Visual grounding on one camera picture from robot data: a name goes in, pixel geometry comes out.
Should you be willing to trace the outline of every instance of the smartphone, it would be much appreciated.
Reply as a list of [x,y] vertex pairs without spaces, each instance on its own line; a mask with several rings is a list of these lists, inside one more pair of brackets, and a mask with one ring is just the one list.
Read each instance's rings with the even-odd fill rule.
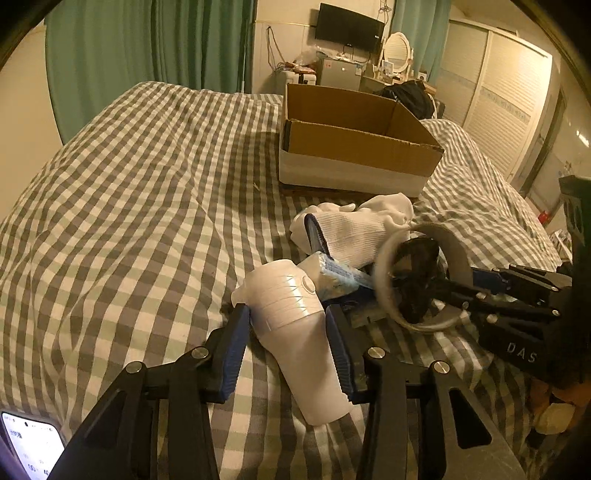
[[2,412],[9,447],[31,480],[46,480],[64,451],[59,431],[48,421]]

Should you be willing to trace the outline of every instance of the blue gripper pad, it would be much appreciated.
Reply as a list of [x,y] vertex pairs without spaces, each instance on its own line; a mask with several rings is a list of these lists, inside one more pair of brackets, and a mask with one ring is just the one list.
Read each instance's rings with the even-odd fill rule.
[[493,295],[507,293],[509,283],[503,280],[503,277],[497,272],[472,267],[472,278],[475,287],[490,290]]
[[238,381],[238,374],[240,373],[251,326],[251,311],[247,306],[237,305],[232,313],[232,316],[234,315],[237,318],[231,320],[233,331],[226,347],[226,355],[222,366],[222,385],[220,386],[219,394],[223,402],[236,389],[236,382]]
[[312,213],[307,213],[304,217],[304,227],[306,228],[312,253],[322,252],[330,257],[329,246],[324,238],[324,233],[322,233],[322,228],[320,228],[318,220]]
[[326,310],[326,336],[329,340],[330,352],[335,362],[341,390],[352,402],[355,398],[353,368],[331,307]]

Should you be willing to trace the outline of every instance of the open cardboard box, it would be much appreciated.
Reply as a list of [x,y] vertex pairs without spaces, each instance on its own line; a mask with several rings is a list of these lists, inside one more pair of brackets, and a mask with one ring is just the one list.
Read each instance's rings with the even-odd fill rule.
[[394,100],[313,85],[285,88],[278,160],[284,189],[417,197],[442,155],[421,122]]

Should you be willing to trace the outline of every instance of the white plastic bottle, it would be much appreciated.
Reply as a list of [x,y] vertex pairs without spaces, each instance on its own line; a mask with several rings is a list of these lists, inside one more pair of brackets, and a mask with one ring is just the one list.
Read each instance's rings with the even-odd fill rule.
[[291,260],[275,260],[246,275],[232,304],[251,310],[252,328],[277,360],[306,422],[323,425],[353,408],[342,392],[314,283]]

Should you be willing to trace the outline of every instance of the desk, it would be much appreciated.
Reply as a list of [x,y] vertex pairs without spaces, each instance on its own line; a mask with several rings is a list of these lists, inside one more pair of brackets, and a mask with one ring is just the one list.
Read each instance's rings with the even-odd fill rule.
[[[394,80],[392,83],[385,83],[378,79],[373,79],[371,77],[361,77],[361,82],[359,84],[359,91],[365,93],[378,93],[384,87],[390,85],[399,85],[400,83],[404,83],[401,80]],[[423,82],[425,85],[425,91],[430,93],[431,95],[435,95],[437,93],[437,89],[429,85],[428,83]]]

